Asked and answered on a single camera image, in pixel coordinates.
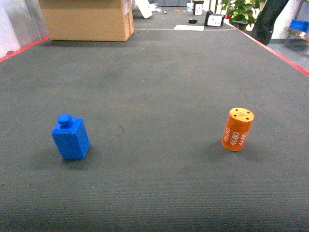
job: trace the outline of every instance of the red edge trim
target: red edge trim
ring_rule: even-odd
[[[256,43],[258,43],[259,45],[261,45],[263,48],[265,48],[266,50],[268,50],[269,52],[271,52],[272,54],[276,55],[277,57],[279,57],[280,59],[282,59],[283,61],[285,61],[286,63],[288,63],[289,65],[293,66],[294,68],[296,68],[297,70],[299,70],[300,72],[302,72],[304,75],[309,76],[309,71],[306,70],[305,68],[301,67],[298,64],[295,64],[294,62],[292,62],[291,60],[289,60],[288,58],[284,57],[283,55],[281,55],[280,53],[272,50],[271,48],[265,46],[264,44],[262,44],[261,42],[257,41],[256,39],[252,38],[250,35],[246,34],[245,32],[241,31],[242,33],[244,33],[246,36],[248,36],[250,39],[252,39],[253,41],[255,41]]]
[[[15,52],[12,52],[11,54],[9,54],[9,55],[7,55],[7,56],[1,57],[1,58],[0,58],[0,62],[5,61],[6,59],[11,58],[11,57],[13,57],[13,56],[15,56],[15,55],[17,55],[17,54],[19,54],[19,53],[21,53],[21,52],[23,52],[23,51],[25,51],[25,50],[31,48],[31,47],[33,47],[33,46],[35,46],[35,45],[37,45],[37,44],[39,44],[39,43],[41,43],[41,42],[43,42],[43,41],[45,41],[45,40],[48,40],[48,39],[49,39],[49,36],[46,36],[46,37],[44,37],[43,39],[41,39],[41,40],[39,40],[39,41],[37,41],[37,42],[34,42],[33,44],[30,44],[30,45],[28,45],[28,46],[26,46],[26,47],[23,47],[23,48],[21,48],[21,49],[15,51]]]

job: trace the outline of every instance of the blue block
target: blue block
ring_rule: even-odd
[[[90,141],[82,118],[60,115],[58,123],[50,133],[62,158],[69,160],[85,158]]]

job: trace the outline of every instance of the orange cylinder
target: orange cylinder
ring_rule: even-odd
[[[222,145],[231,151],[241,150],[245,145],[253,120],[254,114],[250,110],[231,109],[221,140]]]

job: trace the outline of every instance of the cardboard box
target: cardboard box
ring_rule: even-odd
[[[131,0],[39,0],[52,40],[126,41],[134,32]]]

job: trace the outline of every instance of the potted plant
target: potted plant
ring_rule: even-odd
[[[246,29],[247,25],[252,25],[256,22],[253,16],[253,11],[257,13],[261,6],[264,6],[266,0],[232,0],[228,8],[228,15],[230,23],[234,26],[239,23],[233,23],[233,21],[243,22],[242,29]],[[222,0],[222,10],[226,10],[228,0]]]

